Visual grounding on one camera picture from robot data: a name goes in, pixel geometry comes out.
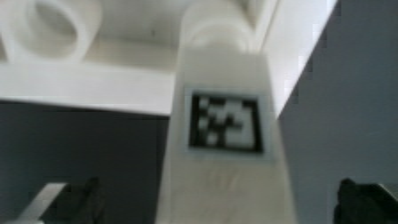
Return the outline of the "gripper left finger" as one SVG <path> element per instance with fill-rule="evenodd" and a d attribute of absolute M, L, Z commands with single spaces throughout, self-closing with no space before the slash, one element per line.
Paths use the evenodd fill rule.
<path fill-rule="evenodd" d="M 17 216 L 21 224 L 104 224 L 99 178 L 83 184 L 48 183 Z"/>

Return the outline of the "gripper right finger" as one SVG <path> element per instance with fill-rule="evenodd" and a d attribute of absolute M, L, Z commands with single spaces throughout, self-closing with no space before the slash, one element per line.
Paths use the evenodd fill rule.
<path fill-rule="evenodd" d="M 335 224 L 398 224 L 398 183 L 341 180 Z"/>

